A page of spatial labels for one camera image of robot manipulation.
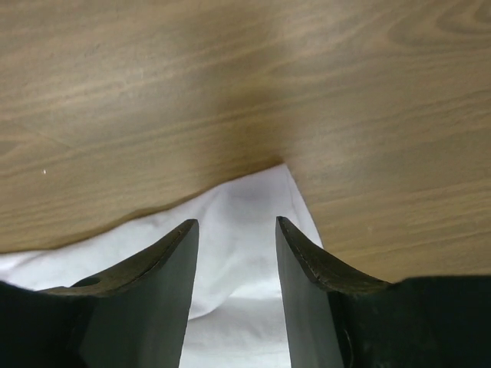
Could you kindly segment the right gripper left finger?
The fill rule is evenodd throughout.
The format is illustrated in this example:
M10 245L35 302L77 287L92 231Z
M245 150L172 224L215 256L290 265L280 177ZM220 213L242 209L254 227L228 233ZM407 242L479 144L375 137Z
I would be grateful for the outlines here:
M68 349L87 367L177 367L196 273L199 224L188 219L124 261L43 295L75 308Z

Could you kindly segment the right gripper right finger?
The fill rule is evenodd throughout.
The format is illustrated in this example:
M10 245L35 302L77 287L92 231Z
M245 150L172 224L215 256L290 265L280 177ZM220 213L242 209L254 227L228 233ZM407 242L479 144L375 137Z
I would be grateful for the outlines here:
M276 218L275 243L291 365L353 367L342 298L389 284L331 255L284 216Z

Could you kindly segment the white and green t-shirt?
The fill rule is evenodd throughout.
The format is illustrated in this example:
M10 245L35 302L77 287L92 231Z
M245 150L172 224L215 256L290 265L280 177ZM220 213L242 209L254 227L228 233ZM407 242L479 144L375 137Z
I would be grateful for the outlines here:
M1 257L1 279L33 290L70 286L152 245L185 219L199 223L199 251L183 367L290 364L275 247L284 216L320 237L284 165L226 182L174 209L52 251Z

